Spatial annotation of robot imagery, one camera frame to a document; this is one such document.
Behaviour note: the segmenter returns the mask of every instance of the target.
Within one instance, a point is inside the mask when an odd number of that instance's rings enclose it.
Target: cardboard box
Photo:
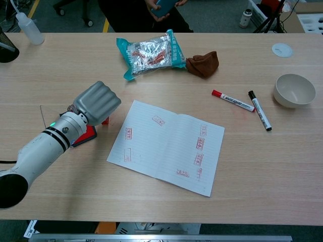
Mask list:
[[[297,14],[321,14],[323,13],[323,3],[298,3],[295,7],[295,11],[284,22],[285,31],[287,33],[305,33]],[[290,12],[281,13],[280,20],[284,21]]]

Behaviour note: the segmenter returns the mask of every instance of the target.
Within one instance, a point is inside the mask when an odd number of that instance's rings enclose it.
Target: marker cap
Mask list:
[[[221,92],[218,92],[217,90],[213,90],[212,91],[212,95],[213,96],[216,96],[216,97],[221,97],[222,93]]]
[[[256,98],[256,95],[254,94],[254,92],[252,90],[250,92],[248,92],[248,95],[249,95],[251,100]]]

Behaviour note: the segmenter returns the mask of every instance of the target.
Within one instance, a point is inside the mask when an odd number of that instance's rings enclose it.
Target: round white lid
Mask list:
[[[275,55],[282,57],[282,58],[288,58],[293,55],[293,49],[283,43],[277,43],[272,46],[272,51]]]

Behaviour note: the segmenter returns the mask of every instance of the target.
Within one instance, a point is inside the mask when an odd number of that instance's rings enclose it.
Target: chair wheel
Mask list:
[[[87,27],[92,27],[93,26],[93,21],[90,19],[84,19],[84,22]]]
[[[60,16],[64,16],[65,15],[64,9],[58,8],[58,9],[55,9],[55,11]]]

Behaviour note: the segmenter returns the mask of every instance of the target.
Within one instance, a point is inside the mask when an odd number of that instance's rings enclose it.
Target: hand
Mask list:
[[[170,15],[170,14],[166,14],[165,16],[162,16],[161,18],[158,18],[155,14],[153,14],[151,12],[151,9],[158,10],[158,9],[161,8],[161,6],[156,5],[157,0],[145,0],[145,2],[146,2],[146,5],[147,5],[147,8],[148,8],[148,11],[149,11],[150,15],[152,15],[153,19],[155,19],[156,22],[161,22],[161,21],[163,21],[164,19],[166,19]]]
[[[176,6],[176,7],[182,6],[182,5],[184,5],[185,3],[187,3],[187,1],[188,1],[188,0],[180,0],[180,1],[178,1],[177,3],[175,3],[175,6]]]

